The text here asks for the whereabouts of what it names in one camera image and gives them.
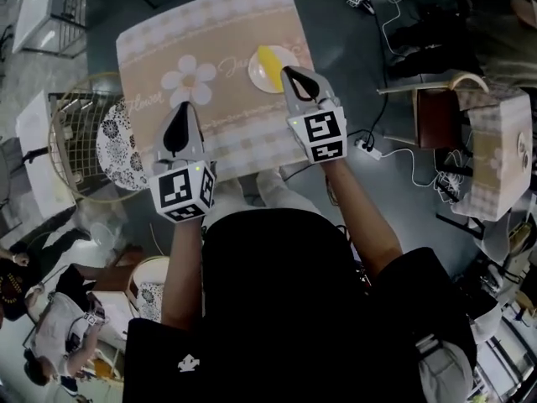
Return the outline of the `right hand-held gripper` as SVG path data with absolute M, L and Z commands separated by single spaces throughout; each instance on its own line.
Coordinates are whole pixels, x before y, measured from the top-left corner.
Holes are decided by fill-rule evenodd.
M 328 80 L 313 70 L 287 65 L 280 72 L 291 117 L 287 124 L 311 164 L 347 157 L 347 120 Z M 307 110 L 309 102 L 321 102 Z

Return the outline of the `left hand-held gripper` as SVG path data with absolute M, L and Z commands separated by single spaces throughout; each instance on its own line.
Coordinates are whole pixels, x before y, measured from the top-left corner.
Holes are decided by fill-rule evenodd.
M 182 102 L 170 111 L 155 135 L 149 189 L 156 212 L 173 222 L 204 217 L 216 184 L 214 165 L 204 150 L 195 107 Z

